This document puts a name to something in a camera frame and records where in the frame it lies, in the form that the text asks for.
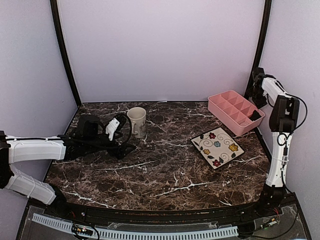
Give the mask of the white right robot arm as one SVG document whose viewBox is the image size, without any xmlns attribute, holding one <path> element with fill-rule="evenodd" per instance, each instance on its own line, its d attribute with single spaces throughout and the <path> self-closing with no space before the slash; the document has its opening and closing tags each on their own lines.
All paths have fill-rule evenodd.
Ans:
<svg viewBox="0 0 320 240">
<path fill-rule="evenodd" d="M 286 172 L 293 133 L 301 127 L 298 124 L 300 103 L 307 104 L 300 97 L 289 94 L 273 75 L 259 73 L 253 77 L 252 101 L 262 108 L 271 99 L 274 103 L 269 116 L 273 147 L 270 170 L 263 186 L 261 200 L 255 205 L 255 213 L 266 217 L 286 194 Z"/>
</svg>

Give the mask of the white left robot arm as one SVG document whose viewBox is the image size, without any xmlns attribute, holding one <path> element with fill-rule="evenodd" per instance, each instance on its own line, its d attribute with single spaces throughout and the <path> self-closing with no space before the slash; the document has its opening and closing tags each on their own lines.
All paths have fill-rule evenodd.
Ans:
<svg viewBox="0 0 320 240">
<path fill-rule="evenodd" d="M 71 213 L 65 203 L 64 194 L 53 184 L 39 181 L 18 170 L 14 164 L 37 160 L 71 161 L 100 151 L 119 160 L 123 159 L 135 146 L 125 140 L 122 143 L 111 140 L 108 134 L 95 136 L 58 135 L 53 137 L 18 138 L 0 133 L 0 187 L 17 192 L 50 206 L 60 218 Z"/>
</svg>

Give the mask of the black striped underwear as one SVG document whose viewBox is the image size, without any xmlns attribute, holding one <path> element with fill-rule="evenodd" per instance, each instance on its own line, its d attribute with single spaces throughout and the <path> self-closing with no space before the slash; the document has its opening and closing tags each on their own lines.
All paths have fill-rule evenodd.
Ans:
<svg viewBox="0 0 320 240">
<path fill-rule="evenodd" d="M 257 110 L 254 110 L 252 112 L 252 115 L 249 117 L 249 119 L 254 122 L 257 121 L 258 119 L 260 119 L 262 116 L 260 115 L 260 113 Z"/>
</svg>

